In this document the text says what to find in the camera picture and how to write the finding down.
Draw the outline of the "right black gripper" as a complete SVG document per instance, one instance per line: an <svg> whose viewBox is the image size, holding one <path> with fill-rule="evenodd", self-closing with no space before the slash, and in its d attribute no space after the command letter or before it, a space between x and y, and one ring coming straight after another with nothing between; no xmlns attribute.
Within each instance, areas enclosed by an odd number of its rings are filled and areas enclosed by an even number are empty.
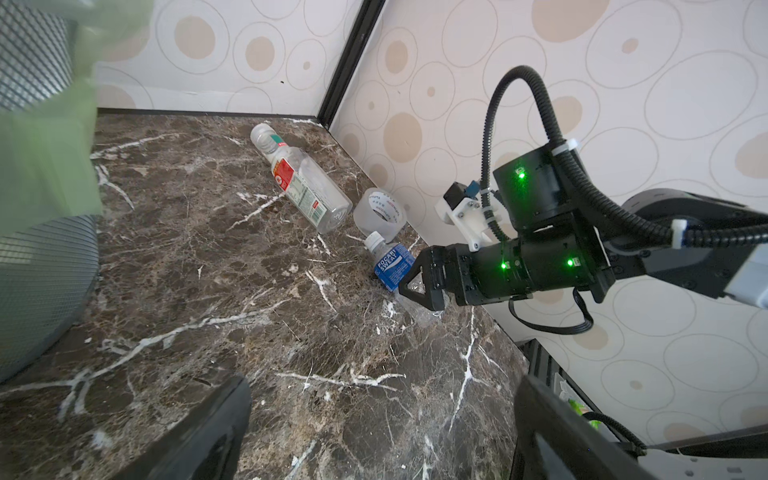
<svg viewBox="0 0 768 480"><path fill-rule="evenodd" d="M550 151L533 150L493 175L517 237L475 252L461 244L425 248L398 292L430 311L445 309L445 289L460 305L565 288L589 291L602 302L615 275L597 229L577 209Z"/></svg>

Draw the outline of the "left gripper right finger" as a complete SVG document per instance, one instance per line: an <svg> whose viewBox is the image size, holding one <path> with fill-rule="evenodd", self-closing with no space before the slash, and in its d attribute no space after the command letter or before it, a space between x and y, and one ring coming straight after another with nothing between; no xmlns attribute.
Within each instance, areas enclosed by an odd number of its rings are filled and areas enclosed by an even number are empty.
<svg viewBox="0 0 768 480"><path fill-rule="evenodd" d="M649 479L615 444L595 431L545 383L522 379L514 400L513 470L524 479Z"/></svg>

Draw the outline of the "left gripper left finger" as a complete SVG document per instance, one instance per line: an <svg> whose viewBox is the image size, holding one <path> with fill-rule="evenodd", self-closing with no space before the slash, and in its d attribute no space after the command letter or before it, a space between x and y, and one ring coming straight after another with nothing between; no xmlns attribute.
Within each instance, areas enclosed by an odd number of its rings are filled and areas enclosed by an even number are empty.
<svg viewBox="0 0 768 480"><path fill-rule="evenodd" d="M116 479L232 479L252 408L248 381L234 375L217 387Z"/></svg>

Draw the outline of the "clear Pocari Sweat bottle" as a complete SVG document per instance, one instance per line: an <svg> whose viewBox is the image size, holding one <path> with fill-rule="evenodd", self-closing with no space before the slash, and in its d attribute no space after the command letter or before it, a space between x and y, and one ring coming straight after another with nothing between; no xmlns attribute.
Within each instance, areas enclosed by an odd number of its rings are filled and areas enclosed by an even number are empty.
<svg viewBox="0 0 768 480"><path fill-rule="evenodd" d="M441 319L442 311L430 311L399 293L399 283L415 262L413 255L399 243L387 243L377 231L365 239L365 246L374 259L374 274L390 291L395 300L420 326L428 326Z"/></svg>

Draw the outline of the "clear bottle green white label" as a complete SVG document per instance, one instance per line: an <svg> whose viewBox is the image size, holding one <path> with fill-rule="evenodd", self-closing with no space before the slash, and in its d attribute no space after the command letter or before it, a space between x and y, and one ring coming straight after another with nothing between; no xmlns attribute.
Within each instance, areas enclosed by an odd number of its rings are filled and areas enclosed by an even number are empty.
<svg viewBox="0 0 768 480"><path fill-rule="evenodd" d="M320 234L344 223L353 204L311 156L289 146L266 123L256 125L250 138L269 163L277 186Z"/></svg>

